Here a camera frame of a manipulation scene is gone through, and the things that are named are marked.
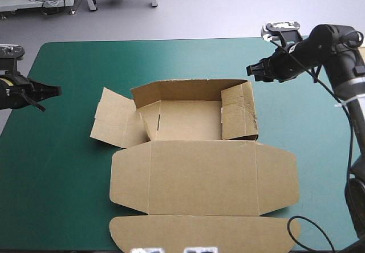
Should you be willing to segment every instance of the unfolded cardboard box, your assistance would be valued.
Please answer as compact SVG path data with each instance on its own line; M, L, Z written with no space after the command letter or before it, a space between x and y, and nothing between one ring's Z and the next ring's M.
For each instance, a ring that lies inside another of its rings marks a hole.
M259 215L296 203L298 190L295 157L284 150L255 141L147 142L114 154L110 199L149 215L117 217L109 228L124 252L284 253L294 245L287 219Z
M132 94L133 100L104 89L91 134L127 148L112 159L111 201L147 214L111 221L124 252L290 251L287 219L260 215L297 202L296 161L255 141L249 82L159 81ZM292 231L299 235L297 222Z
M165 80L131 90L133 100L104 89L91 137L128 148L149 140L255 140L247 80Z

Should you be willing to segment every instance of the green table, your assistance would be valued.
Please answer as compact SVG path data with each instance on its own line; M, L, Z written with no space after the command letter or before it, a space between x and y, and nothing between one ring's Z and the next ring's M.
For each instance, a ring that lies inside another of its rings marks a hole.
M111 156L119 149L89 138L103 87L130 97L130 88L154 80L242 79L248 64L273 51L258 38L45 44L29 77L61 85L63 95L45 100L45 113L13 111L0 137L0 248L117 249L109 221L139 213L109 200ZM307 75L254 83L254 94L259 141L298 158L301 200L269 215L308 216L337 248L350 244L343 112ZM329 248L302 225L301 242Z

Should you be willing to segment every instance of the black cable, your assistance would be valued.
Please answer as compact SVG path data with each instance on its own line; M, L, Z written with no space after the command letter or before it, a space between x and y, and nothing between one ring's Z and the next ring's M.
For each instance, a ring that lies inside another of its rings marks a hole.
M51 12L49 10L46 11L46 8L44 7L44 2L42 3L42 6L40 7L40 11L44 14L44 15L55 15L55 14L60 14L62 12L64 12L66 8L66 0L63 0L63 7L62 9L60 10L59 7L57 6L56 7L56 11L55 12Z
M331 249L332 249L332 253L335 253L335 247L333 246L330 238L327 236L327 234L323 231L323 229L321 229L315 222L309 220L308 218L306 217L303 217L303 216L293 216L289 219L289 221L287 221L287 232L289 233L290 237L292 238L292 240L299 246L303 247L304 249L310 251L310 252L322 252L322 251L318 251L316 249L313 249L313 248L310 248L310 247L307 247L305 246L304 244L300 243L295 237L294 235L291 233L291 229L290 229L290 223L291 221L295 220L295 219L303 219L303 220L306 220L307 222L310 222L312 225L314 225L322 234L323 236L325 236L326 240L328 241L328 243L330 244L331 246Z
M294 56L292 56L292 54L290 54L288 51L286 51L282 46L280 46L279 44L277 44L276 42L274 42L273 40L270 41L272 44L274 44L275 46L277 46L278 48L280 48L283 52L285 52L286 54L288 54L292 60L294 60L305 72L307 72L315 81L317 81L338 103L341 103L341 101L339 100L339 98L333 93L333 91L331 91L329 89L329 87L327 87L327 85L325 85L325 83L323 83L318 77L315 76L315 74L312 74L310 71L308 71L306 69L306 67L299 62L299 60L297 60ZM351 174L351 162L352 162L352 149L353 149L353 144L354 144L354 129L353 129L353 124L352 124L352 120L351 120L351 116L348 112L348 110L346 109L346 107L342 106L342 109L343 111L345 112L346 116L347 116L347 119L348 119L348 124L350 126L350 146L349 146L349 151L348 151L348 161L347 161L347 172L346 172L346 185L348 186L348 193L350 195L350 201L351 201L351 204L353 205L354 207L354 210L355 210L355 214L356 216L359 218L359 220L361 221L362 225L365 227L365 223L362 219L362 217L360 217L357 209L356 209L356 206L354 204L354 199L352 197L352 193L351 193L351 189L350 189L350 174ZM306 217L303 217L303 216L294 216L294 217L291 217L288 221L288 232L289 232L289 235L291 236L291 238L293 239L293 241L303 247L304 245L299 243L295 238L293 238L293 235L291 234L291 231L290 231L290 223L293 219L295 218L301 218L301 219L304 219L310 223L312 223L315 227L317 227L319 230L321 230L321 232L324 234L324 236L326 237L326 239L328 240L328 242L330 244L331 241L330 239L328 238L327 234L318 226L316 225L313 221L309 220L308 218Z

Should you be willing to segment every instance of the gray floor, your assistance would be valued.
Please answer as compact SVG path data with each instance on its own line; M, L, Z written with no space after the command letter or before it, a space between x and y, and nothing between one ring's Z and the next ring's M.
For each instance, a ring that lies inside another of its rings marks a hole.
M99 1L99 10L89 12L83 0L75 16L65 12L47 17L38 9L9 15L0 21L0 43L26 49L19 70L27 75L47 42L259 36L263 23L287 20L299 21L302 34L320 23L352 25L365 32L362 1L159 0L153 8L149 0L110 0ZM9 113L0 111L0 132Z

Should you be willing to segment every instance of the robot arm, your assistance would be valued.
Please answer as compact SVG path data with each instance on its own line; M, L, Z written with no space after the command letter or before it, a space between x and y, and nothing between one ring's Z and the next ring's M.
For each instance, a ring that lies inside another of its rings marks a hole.
M359 241L341 252L365 251L365 65L358 47L363 34L350 26L318 25L309 37L302 39L297 22L268 23L262 29L264 40L281 41L281 46L268 58L247 67L255 81L279 82L310 71L318 78L325 68L333 96L343 100L345 112L353 126L361 155L351 167L355 178L345 188L346 202Z
M18 45L0 44L0 109L19 109L32 105L44 111L38 104L44 99L60 96L61 87L44 85L28 79L17 70L17 61L24 55L24 48Z

